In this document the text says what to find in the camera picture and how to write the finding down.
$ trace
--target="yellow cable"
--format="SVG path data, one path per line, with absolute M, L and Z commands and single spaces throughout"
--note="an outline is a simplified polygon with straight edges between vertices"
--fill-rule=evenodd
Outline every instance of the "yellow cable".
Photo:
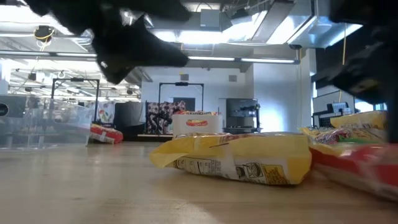
M 343 44 L 343 65 L 346 64 L 346 45 L 347 45 L 347 23 L 344 28 L 344 44 Z M 340 90 L 340 96 L 338 97 L 338 102 L 341 102 L 341 96 L 343 94 L 343 90 Z
M 302 90 L 302 66 L 301 66 L 301 59 L 302 59 L 302 49 L 300 49 L 300 128 L 302 127 L 302 107 L 303 107 L 303 90 Z
M 39 50 L 40 52 L 44 51 L 44 48 L 46 47 L 46 44 L 47 44 L 48 40 L 49 40 L 48 38 L 45 40 L 45 42 L 43 44 L 43 47 L 41 47 L 40 50 Z M 33 66 L 33 68 L 30 71 L 30 73 L 32 73 L 35 70 L 37 64 L 39 63 L 39 59 L 40 59 L 40 56 L 37 56 L 35 65 Z M 18 92 L 22 87 L 24 87 L 24 85 L 27 83 L 27 81 L 28 81 L 28 78 L 26 78 L 25 81 L 23 82 L 23 84 L 17 90 L 13 91 L 11 94 L 14 94 L 14 93 Z

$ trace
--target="chip bag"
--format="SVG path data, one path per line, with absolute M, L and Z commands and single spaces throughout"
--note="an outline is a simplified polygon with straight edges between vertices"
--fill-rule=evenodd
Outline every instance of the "chip bag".
M 398 201 L 398 145 L 312 144 L 313 168 L 330 180 Z
M 307 135 L 312 141 L 322 144 L 335 144 L 338 142 L 363 144 L 386 142 L 386 132 L 374 128 L 338 128 L 327 130 L 302 128 L 301 132 Z
M 173 139 L 185 138 L 185 137 L 195 137 L 195 136 L 226 136 L 232 135 L 230 133 L 187 133 L 187 134 L 178 134 L 173 137 Z
M 91 124 L 90 139 L 105 143 L 119 144 L 123 140 L 123 133 L 113 128 L 104 128 L 97 124 Z
M 190 136 L 171 140 L 150 154 L 159 168 L 269 185 L 296 185 L 310 169 L 307 137 L 261 133 Z
M 331 118 L 330 123 L 335 128 L 385 129 L 386 112 L 371 111 L 371 112 L 341 116 L 338 118 Z

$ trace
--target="yellow chip bag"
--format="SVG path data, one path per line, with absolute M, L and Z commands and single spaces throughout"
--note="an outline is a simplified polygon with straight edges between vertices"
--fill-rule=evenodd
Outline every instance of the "yellow chip bag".
M 337 128 L 319 130 L 313 128 L 301 128 L 303 134 L 312 141 L 322 144 L 336 144 L 338 142 L 354 143 L 383 143 L 386 142 L 385 130 L 375 128 Z
M 386 112 L 371 111 L 330 119 L 335 128 L 386 128 Z
M 178 138 L 150 159 L 159 168 L 269 185 L 299 184 L 311 166 L 307 137 L 289 133 Z

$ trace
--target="ceiling light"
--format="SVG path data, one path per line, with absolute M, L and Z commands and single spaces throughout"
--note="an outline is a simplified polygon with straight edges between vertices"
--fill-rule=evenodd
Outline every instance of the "ceiling light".
M 333 38 L 333 40 L 331 40 L 329 42 L 328 45 L 329 46 L 334 45 L 335 43 L 341 41 L 344 38 L 344 35 L 349 36 L 350 34 L 352 34 L 353 32 L 357 31 L 361 27 L 362 27 L 362 25 L 359 25 L 359 24 L 347 24 L 346 31 L 344 32 L 344 30 L 343 30 L 342 32 L 340 32 L 335 38 Z
M 178 41 L 184 44 L 219 44 L 226 42 L 221 32 L 182 31 Z
M 235 58 L 231 57 L 198 57 L 198 56 L 189 56 L 190 60 L 215 60 L 215 61 L 225 61 L 225 62 L 233 62 Z
M 297 37 L 299 37 L 310 25 L 312 25 L 316 19 L 318 19 L 317 16 L 313 16 L 307 23 L 304 24 L 301 29 L 299 29 L 288 41 L 288 44 L 291 44 Z
M 56 53 L 60 57 L 97 57 L 96 54 L 79 54 L 79 53 Z
M 86 94 L 86 95 L 88 95 L 88 96 L 95 96 L 94 94 L 89 93 L 89 92 L 87 92 L 87 91 L 80 90 L 80 92 L 83 93 L 83 94 Z
M 110 89 L 117 89 L 117 90 L 123 90 L 125 88 L 126 87 L 124 85 L 116 85 L 116 86 L 110 87 Z
M 56 81 L 55 83 L 58 83 L 58 84 L 61 85 L 61 86 L 69 87 L 68 84 L 63 83 L 63 82 L 60 82 L 60 81 Z
M 76 88 L 67 88 L 67 92 L 69 93 L 79 93 L 80 91 Z
M 68 98 L 73 98 L 76 100 L 87 100 L 87 101 L 95 101 L 95 96 L 54 96 L 54 99 L 68 99 Z M 135 96 L 126 96 L 126 97 L 120 97 L 120 96 L 108 96 L 108 97 L 98 97 L 98 101 L 108 101 L 108 100 L 119 100 L 119 101 L 139 101 L 137 97 Z
M 295 60 L 285 59 L 270 59 L 270 58 L 242 58 L 242 62 L 253 62 L 253 63 L 294 63 Z

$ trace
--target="wooden table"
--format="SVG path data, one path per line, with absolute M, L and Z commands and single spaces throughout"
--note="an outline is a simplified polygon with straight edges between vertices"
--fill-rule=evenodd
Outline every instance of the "wooden table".
M 0 152 L 0 223 L 398 223 L 398 206 L 311 175 L 268 187 L 156 169 L 156 144 Z

